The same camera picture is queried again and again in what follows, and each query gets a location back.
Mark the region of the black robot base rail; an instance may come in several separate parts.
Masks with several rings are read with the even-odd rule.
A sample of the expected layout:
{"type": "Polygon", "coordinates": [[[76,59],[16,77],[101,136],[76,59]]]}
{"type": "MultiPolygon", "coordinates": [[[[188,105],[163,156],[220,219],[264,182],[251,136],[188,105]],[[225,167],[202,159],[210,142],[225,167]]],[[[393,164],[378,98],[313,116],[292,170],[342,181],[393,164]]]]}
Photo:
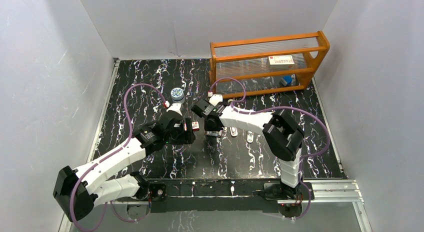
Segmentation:
{"type": "Polygon", "coordinates": [[[151,201],[153,213],[179,211],[259,211],[299,214],[302,203],[315,198],[309,182],[296,188],[278,178],[256,179],[150,179],[150,196],[123,197],[132,205],[151,201]]]}

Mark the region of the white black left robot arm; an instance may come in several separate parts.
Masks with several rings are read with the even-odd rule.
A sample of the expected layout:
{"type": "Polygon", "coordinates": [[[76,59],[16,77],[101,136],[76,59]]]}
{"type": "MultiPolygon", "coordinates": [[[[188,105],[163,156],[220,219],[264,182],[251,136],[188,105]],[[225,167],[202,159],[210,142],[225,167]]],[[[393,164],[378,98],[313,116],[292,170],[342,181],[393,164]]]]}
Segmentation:
{"type": "Polygon", "coordinates": [[[62,168],[53,197],[71,222],[83,219],[93,208],[106,202],[125,197],[148,200],[157,195],[158,186],[151,186],[141,173],[112,177],[166,145],[190,145],[195,139],[191,117],[182,117],[180,112],[168,109],[159,120],[133,131],[130,141],[77,168],[62,168]]]}

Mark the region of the cardboard staple tray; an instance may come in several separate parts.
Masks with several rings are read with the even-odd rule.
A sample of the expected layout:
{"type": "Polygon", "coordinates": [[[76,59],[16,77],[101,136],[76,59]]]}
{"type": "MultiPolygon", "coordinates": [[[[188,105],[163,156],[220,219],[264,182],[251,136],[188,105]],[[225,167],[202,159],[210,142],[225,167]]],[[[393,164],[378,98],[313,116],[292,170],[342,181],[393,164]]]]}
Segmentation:
{"type": "Polygon", "coordinates": [[[222,136],[222,131],[205,131],[204,132],[205,136],[210,136],[210,137],[215,137],[215,138],[220,138],[222,136]]]}

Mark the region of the red white staple box sleeve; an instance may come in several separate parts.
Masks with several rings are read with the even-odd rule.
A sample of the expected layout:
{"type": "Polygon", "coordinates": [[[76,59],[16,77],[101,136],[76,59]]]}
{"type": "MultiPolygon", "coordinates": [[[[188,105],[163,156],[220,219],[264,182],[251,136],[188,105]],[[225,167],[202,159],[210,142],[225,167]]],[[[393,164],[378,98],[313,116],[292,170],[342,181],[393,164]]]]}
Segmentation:
{"type": "Polygon", "coordinates": [[[193,131],[199,131],[200,130],[200,125],[197,121],[192,122],[191,127],[192,127],[193,131]]]}

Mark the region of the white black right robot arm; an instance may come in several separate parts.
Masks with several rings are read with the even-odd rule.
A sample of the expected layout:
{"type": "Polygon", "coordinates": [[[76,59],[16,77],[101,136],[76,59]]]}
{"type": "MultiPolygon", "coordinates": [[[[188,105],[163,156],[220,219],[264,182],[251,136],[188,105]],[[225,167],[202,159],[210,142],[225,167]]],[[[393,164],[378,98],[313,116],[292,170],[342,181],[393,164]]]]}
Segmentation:
{"type": "Polygon", "coordinates": [[[263,137],[270,151],[279,159],[282,194],[288,199],[295,199],[301,193],[300,160],[305,132],[291,112],[286,109],[258,112],[205,99],[197,101],[191,111],[204,119],[207,131],[237,128],[263,137]]]}

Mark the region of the white metal stapler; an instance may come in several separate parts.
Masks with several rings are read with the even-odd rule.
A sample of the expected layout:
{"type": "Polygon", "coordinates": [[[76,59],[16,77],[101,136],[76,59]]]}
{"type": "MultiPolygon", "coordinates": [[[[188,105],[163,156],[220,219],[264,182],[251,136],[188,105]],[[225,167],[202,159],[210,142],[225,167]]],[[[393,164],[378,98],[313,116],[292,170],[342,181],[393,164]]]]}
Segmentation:
{"type": "MultiPolygon", "coordinates": [[[[231,102],[233,101],[233,99],[228,99],[227,100],[227,102],[229,103],[229,104],[231,104],[231,102]]],[[[237,130],[237,128],[236,127],[230,127],[229,128],[229,130],[230,130],[230,134],[231,134],[231,136],[233,137],[233,138],[236,138],[237,136],[238,136],[238,130],[237,130]]]]}

